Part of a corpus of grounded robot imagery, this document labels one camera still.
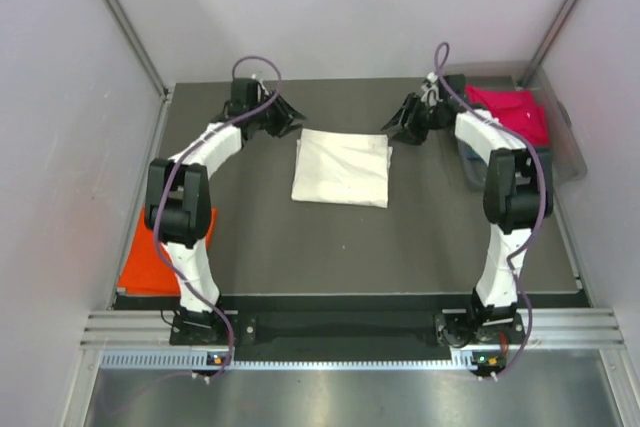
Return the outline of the white t shirt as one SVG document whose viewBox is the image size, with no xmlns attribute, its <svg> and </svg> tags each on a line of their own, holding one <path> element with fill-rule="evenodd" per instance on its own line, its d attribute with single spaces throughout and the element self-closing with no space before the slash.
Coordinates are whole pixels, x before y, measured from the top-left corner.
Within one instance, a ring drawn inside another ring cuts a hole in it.
<svg viewBox="0 0 640 427">
<path fill-rule="evenodd" d="M 385 209 L 393 148 L 385 135 L 304 129 L 291 199 Z"/>
</svg>

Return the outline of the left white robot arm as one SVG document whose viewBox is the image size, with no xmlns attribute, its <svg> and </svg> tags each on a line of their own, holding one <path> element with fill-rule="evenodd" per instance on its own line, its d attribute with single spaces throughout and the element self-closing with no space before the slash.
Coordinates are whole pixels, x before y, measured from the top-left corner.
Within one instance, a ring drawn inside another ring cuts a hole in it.
<svg viewBox="0 0 640 427">
<path fill-rule="evenodd" d="M 205 130 L 179 153 L 150 163 L 144 223 L 160 260 L 179 286 L 174 344 L 213 344 L 229 332 L 208 260 L 207 235 L 213 221 L 210 178 L 255 133 L 281 138 L 299 129 L 304 119 L 262 80 L 235 78 L 230 99 Z"/>
</svg>

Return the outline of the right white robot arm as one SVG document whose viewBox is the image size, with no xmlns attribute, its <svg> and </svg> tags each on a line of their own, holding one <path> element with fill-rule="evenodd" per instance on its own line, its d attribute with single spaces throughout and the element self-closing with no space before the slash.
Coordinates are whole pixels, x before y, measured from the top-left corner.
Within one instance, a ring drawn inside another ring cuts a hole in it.
<svg viewBox="0 0 640 427">
<path fill-rule="evenodd" d="M 421 145 L 428 133 L 450 130 L 486 166 L 483 212 L 490 240 L 482 275 L 466 313 L 466 327 L 487 343 L 516 321 L 519 281 L 532 237 L 553 211 L 551 152 L 533 147 L 464 93 L 464 75 L 429 73 L 383 126 L 394 140 Z"/>
</svg>

